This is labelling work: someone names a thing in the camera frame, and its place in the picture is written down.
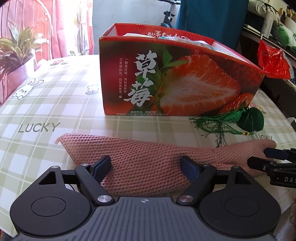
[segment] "bunny ear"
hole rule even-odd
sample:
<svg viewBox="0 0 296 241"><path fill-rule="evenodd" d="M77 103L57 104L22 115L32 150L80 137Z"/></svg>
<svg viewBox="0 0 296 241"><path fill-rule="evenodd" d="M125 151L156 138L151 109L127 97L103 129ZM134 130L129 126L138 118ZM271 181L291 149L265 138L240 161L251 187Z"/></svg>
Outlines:
<svg viewBox="0 0 296 241"><path fill-rule="evenodd" d="M29 82L27 82L25 85L31 85L31 84L33 84L34 83L34 81L35 81L35 79L31 79Z"/></svg>
<svg viewBox="0 0 296 241"><path fill-rule="evenodd" d="M44 80L39 80L36 83L32 84L32 86L37 86L43 83Z"/></svg>

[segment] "checkered tablecloth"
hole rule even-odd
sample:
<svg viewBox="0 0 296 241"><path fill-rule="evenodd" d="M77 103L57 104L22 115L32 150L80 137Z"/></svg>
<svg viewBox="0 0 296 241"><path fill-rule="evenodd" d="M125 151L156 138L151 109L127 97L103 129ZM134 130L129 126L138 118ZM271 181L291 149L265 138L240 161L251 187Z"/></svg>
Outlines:
<svg viewBox="0 0 296 241"><path fill-rule="evenodd" d="M68 63L51 66L51 61L43 65L33 76L43 83L22 99L11 96L0 107L0 229L12 236L16 235L9 217L12 202L50 166L74 168L63 146L55 144L62 134L83 133L190 147L216 146L216 135L202 136L204 132L195 129L189 117L105 116L99 56L63 60ZM278 148L295 148L296 133L275 104L260 90L253 103L265 113L264 130L253 136L226 134L227 143L269 138ZM290 189L269 185L266 175L256 179L280 203L282 211L290 206Z"/></svg>

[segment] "crosshair logo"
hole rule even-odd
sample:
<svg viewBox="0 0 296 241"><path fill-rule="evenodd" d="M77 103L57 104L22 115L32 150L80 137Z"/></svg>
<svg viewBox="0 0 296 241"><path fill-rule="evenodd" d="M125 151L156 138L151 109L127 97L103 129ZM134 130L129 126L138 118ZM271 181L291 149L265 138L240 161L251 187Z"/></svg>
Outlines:
<svg viewBox="0 0 296 241"><path fill-rule="evenodd" d="M146 204L146 203L148 203L150 201L148 199L142 199L141 202L144 203L144 204Z"/></svg>

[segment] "blue curtain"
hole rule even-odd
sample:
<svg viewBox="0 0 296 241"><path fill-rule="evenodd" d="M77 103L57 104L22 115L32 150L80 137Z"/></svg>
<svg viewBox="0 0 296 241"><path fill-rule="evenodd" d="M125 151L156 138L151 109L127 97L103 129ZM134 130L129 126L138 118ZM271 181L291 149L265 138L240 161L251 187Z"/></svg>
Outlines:
<svg viewBox="0 0 296 241"><path fill-rule="evenodd" d="M178 29L236 49L249 0L181 0Z"/></svg>

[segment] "triangular cutout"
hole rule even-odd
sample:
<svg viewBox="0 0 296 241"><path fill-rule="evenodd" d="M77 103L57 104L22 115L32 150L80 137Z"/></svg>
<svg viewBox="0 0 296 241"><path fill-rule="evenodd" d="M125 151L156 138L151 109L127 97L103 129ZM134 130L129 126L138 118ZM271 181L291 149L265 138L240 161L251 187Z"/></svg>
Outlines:
<svg viewBox="0 0 296 241"><path fill-rule="evenodd" d="M235 175L235 184L250 185L251 182L241 172L237 172Z"/></svg>
<svg viewBox="0 0 296 241"><path fill-rule="evenodd" d="M48 185L48 184L56 184L56 178L55 178L55 172L50 172L46 175L45 178L41 182L39 182L39 185Z"/></svg>

